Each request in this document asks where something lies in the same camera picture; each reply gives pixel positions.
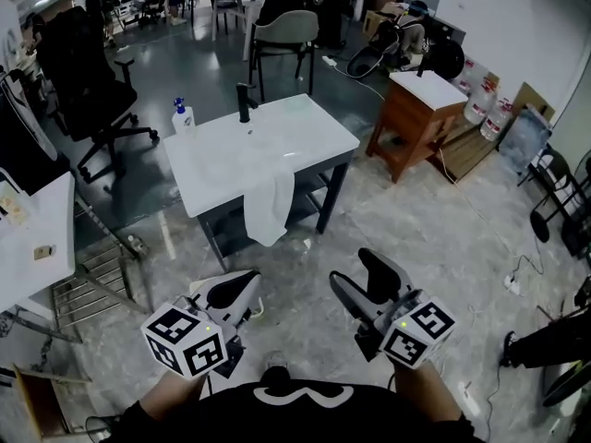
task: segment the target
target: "black faucet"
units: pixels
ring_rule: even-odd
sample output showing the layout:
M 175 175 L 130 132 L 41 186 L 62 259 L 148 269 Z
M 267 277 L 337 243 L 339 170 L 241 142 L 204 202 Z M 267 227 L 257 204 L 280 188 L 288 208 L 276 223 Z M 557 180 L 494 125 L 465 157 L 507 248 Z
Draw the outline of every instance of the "black faucet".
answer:
M 236 84 L 236 91 L 238 92 L 238 112 L 240 112 L 240 123 L 248 123 L 250 121 L 250 113 L 248 112 L 248 106 L 255 110 L 259 107 L 259 104 L 248 97 L 248 89 L 250 86 L 247 84 Z

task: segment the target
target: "power strip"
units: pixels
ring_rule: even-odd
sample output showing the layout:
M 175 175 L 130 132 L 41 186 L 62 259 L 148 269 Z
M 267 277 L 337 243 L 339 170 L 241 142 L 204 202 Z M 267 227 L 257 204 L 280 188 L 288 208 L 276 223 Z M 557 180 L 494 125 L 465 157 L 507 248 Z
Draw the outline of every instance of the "power strip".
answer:
M 336 66 L 336 61 L 334 61 L 333 59 L 331 59 L 328 55 L 322 56 L 322 61 L 324 61 L 327 66 L 330 66 L 330 67 L 335 67 Z

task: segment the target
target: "gray chair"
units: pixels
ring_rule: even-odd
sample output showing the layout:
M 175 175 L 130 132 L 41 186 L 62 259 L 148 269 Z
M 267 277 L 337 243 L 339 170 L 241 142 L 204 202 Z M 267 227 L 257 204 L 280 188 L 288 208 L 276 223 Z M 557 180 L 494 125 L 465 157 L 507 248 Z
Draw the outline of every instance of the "gray chair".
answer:
M 260 58 L 268 55 L 297 55 L 295 78 L 306 54 L 310 54 L 310 75 L 308 94 L 312 94 L 314 85 L 314 44 L 318 37 L 318 17 L 307 10 L 294 10 L 283 13 L 266 26 L 255 25 L 254 41 L 250 45 L 248 83 L 252 84 L 252 71 L 255 65 L 259 71 L 260 100 L 265 102 L 262 85 L 262 66 Z

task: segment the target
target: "stroller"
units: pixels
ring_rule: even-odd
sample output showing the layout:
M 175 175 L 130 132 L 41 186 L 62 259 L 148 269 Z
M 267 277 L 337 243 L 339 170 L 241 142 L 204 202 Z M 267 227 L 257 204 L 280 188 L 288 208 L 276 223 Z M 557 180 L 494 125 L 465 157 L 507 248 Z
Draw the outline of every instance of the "stroller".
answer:
M 395 66 L 400 66 L 402 59 L 402 41 L 404 31 L 417 25 L 420 21 L 408 21 L 398 24 L 398 19 L 382 21 L 368 45 L 358 51 L 348 62 L 346 73 L 350 78 L 361 79 L 371 74 L 381 64 L 384 57 L 393 58 Z

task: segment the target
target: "black t-shirt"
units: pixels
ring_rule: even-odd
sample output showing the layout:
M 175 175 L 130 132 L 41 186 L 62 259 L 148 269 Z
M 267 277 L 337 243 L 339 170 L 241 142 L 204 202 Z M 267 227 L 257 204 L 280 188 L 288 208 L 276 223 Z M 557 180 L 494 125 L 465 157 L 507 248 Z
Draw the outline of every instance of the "black t-shirt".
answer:
M 108 442 L 308 441 L 318 437 L 480 442 L 465 418 L 433 424 L 409 401 L 386 389 L 309 380 L 290 380 L 272 388 L 257 382 L 223 390 L 184 405 L 160 423 L 136 403 L 126 410 Z

